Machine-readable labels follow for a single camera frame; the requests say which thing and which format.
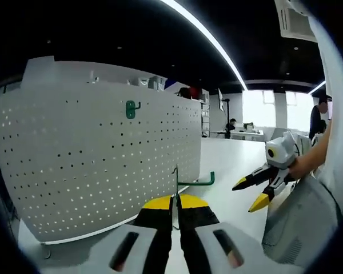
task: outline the air conditioning unit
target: air conditioning unit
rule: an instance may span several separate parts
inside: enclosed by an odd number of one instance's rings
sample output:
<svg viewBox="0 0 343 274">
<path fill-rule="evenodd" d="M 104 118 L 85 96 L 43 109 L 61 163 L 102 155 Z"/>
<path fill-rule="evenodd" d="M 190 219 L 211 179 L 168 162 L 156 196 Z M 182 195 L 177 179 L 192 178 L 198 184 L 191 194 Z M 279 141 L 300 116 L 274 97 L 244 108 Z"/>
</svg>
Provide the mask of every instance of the air conditioning unit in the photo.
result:
<svg viewBox="0 0 343 274">
<path fill-rule="evenodd" d="M 295 0 L 274 0 L 280 20 L 281 36 L 317 42 L 311 31 L 305 9 L 293 9 L 299 5 Z"/>
</svg>

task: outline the pegboard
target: pegboard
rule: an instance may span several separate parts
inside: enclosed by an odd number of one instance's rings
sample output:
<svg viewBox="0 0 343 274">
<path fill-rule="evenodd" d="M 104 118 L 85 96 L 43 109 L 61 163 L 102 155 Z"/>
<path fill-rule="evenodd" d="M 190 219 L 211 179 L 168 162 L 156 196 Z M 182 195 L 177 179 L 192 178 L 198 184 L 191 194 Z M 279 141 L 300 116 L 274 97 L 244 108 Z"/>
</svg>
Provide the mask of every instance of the pegboard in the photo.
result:
<svg viewBox="0 0 343 274">
<path fill-rule="evenodd" d="M 126 118 L 126 101 L 141 108 Z M 124 84 L 56 84 L 0 97 L 0 167 L 41 242 L 71 239 L 136 215 L 200 172 L 201 105 Z"/>
</svg>

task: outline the person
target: person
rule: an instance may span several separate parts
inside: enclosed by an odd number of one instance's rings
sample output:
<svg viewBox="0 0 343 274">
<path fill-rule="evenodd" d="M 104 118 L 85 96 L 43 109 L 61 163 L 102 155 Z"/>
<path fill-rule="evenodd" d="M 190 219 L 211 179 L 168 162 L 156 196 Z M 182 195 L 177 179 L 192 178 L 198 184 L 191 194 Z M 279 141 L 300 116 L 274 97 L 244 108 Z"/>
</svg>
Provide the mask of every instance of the person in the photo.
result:
<svg viewBox="0 0 343 274">
<path fill-rule="evenodd" d="M 307 154 L 297 157 L 295 162 L 289 167 L 290 174 L 295 180 L 304 177 L 311 171 L 324 164 L 326 152 L 328 150 L 331 128 L 332 121 L 330 121 L 328 129 L 324 132 L 320 142 L 311 150 L 309 150 Z"/>
<path fill-rule="evenodd" d="M 230 122 L 226 124 L 226 130 L 234 130 L 235 129 L 235 124 L 236 124 L 236 120 L 233 118 L 233 119 L 230 119 Z"/>
<path fill-rule="evenodd" d="M 320 113 L 324 114 L 328 111 L 328 101 L 326 97 L 319 98 L 319 104 L 311 110 L 310 133 L 309 138 L 312 140 L 316 133 L 323 133 L 323 124 L 321 122 Z"/>
</svg>

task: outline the desk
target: desk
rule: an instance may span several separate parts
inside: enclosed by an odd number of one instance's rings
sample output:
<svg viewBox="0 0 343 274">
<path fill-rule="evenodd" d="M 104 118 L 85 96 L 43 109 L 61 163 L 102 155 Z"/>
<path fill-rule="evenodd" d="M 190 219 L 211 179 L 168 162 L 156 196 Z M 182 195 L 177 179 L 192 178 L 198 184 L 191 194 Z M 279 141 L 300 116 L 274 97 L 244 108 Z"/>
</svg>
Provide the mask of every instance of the desk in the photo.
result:
<svg viewBox="0 0 343 274">
<path fill-rule="evenodd" d="M 212 131 L 211 134 L 216 134 L 218 138 L 219 135 L 222 136 L 222 138 L 225 137 L 225 131 Z M 264 142 L 264 133 L 261 130 L 258 130 L 257 132 L 240 132 L 236 130 L 230 130 L 231 139 L 235 140 L 249 140 L 249 141 L 258 141 L 258 142 Z"/>
<path fill-rule="evenodd" d="M 261 166 L 266 160 L 265 144 L 260 142 L 243 142 L 241 140 L 221 140 L 202 138 L 200 181 L 209 180 L 209 172 L 215 171 L 216 180 L 212 186 L 189 187 L 184 193 L 195 195 L 206 200 L 219 221 L 227 222 L 244 231 L 254 238 L 257 243 L 262 241 L 268 209 L 264 208 L 255 213 L 248 209 L 266 184 L 250 187 L 243 191 L 232 191 L 232 187 L 243 176 L 251 173 Z M 107 231 L 87 239 L 72 243 L 51 245 L 52 256 L 48 260 L 39 258 L 35 246 L 39 246 L 25 224 L 21 222 L 19 229 L 19 246 L 30 258 L 34 260 L 44 274 L 68 273 L 100 273 L 100 266 L 94 258 L 106 253 L 106 248 L 99 248 L 109 244 Z M 166 266 L 166 274 L 188 274 L 188 268 L 180 247 L 180 232 L 173 230 L 171 233 L 172 247 Z M 280 265 L 280 273 L 301 273 L 302 269 L 294 265 Z"/>
</svg>

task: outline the led light strip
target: led light strip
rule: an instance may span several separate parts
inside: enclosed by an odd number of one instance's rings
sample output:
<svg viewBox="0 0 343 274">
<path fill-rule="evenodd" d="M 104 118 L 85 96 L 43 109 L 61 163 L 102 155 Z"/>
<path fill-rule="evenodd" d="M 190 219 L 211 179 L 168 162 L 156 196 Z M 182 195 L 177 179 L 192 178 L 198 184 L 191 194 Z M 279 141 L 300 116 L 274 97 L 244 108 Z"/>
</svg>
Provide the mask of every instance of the led light strip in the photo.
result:
<svg viewBox="0 0 343 274">
<path fill-rule="evenodd" d="M 317 91 L 319 88 L 321 88 L 323 85 L 325 85 L 325 81 L 322 81 L 316 88 L 314 88 L 311 92 L 309 92 L 309 95 Z"/>
<path fill-rule="evenodd" d="M 189 22 L 191 22 L 203 35 L 210 41 L 210 43 L 217 49 L 217 51 L 221 54 L 221 56 L 226 60 L 228 65 L 231 67 L 231 69 L 234 71 L 235 76 L 238 78 L 239 82 L 241 83 L 242 87 L 245 91 L 248 90 L 246 87 L 246 84 L 244 83 L 244 80 L 242 79 L 238 69 L 236 68 L 233 61 L 230 59 L 224 48 L 218 43 L 218 41 L 213 37 L 213 35 L 206 29 L 204 25 L 196 18 L 194 17 L 189 11 L 187 11 L 184 7 L 182 7 L 180 4 L 178 4 L 174 0 L 160 0 L 164 4 L 168 5 L 178 13 L 180 13 L 183 17 L 185 17 Z"/>
</svg>

